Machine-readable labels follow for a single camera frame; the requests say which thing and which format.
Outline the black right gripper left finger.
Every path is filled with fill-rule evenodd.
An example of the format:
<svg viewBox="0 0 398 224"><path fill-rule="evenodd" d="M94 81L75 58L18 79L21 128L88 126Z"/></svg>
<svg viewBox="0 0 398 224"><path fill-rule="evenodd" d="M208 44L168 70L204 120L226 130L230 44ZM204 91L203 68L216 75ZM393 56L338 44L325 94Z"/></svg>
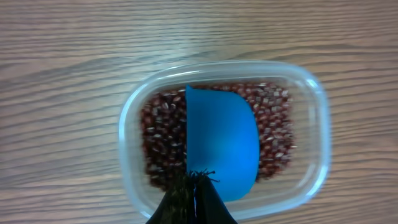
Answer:
<svg viewBox="0 0 398 224"><path fill-rule="evenodd" d="M177 177L146 224L195 224L194 190L189 175Z"/></svg>

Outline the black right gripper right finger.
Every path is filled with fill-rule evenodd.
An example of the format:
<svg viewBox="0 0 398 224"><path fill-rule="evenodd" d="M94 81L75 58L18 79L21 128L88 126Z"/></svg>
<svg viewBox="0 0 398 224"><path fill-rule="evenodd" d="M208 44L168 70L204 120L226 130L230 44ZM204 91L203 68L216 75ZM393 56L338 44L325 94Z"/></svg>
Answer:
<svg viewBox="0 0 398 224"><path fill-rule="evenodd" d="M231 216L213 182L213 172L195 172L195 213L198 224L238 224Z"/></svg>

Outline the blue plastic measuring scoop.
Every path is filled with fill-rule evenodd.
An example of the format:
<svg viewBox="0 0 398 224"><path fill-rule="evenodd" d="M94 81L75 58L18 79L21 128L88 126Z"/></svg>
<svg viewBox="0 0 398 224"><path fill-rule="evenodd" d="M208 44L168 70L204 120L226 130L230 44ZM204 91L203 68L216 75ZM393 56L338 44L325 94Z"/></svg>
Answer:
<svg viewBox="0 0 398 224"><path fill-rule="evenodd" d="M243 198L256 180L259 133L249 104L238 94L187 86L187 171L213 172L222 201Z"/></svg>

